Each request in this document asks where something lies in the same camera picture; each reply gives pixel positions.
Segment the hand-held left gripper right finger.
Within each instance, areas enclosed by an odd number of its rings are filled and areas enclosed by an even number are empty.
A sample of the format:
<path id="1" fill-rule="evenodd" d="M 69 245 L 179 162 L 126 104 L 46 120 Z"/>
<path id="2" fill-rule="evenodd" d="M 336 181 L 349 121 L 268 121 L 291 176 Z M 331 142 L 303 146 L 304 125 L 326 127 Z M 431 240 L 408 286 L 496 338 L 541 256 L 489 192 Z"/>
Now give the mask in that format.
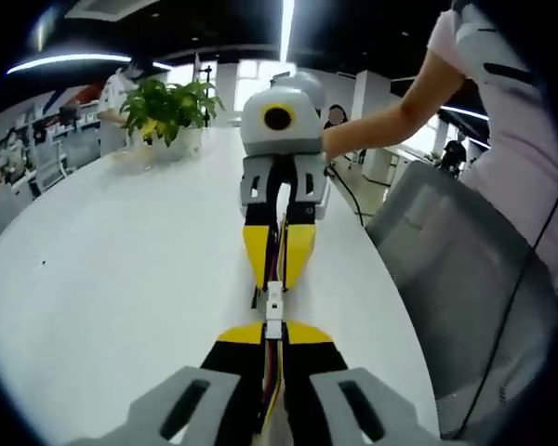
<path id="1" fill-rule="evenodd" d="M 363 367 L 350 368 L 332 338 L 284 324 L 285 408 L 295 445 L 442 445 L 415 406 Z"/>

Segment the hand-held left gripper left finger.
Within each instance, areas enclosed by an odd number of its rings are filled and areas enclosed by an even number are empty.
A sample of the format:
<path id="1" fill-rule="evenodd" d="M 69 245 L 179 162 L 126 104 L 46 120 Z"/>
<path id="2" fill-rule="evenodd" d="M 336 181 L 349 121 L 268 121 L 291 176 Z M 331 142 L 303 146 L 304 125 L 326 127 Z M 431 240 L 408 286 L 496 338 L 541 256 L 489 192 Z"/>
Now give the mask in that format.
<path id="1" fill-rule="evenodd" d="M 263 323 L 220 334 L 199 367 L 185 366 L 130 404 L 126 421 L 72 445 L 250 445 L 258 430 Z"/>

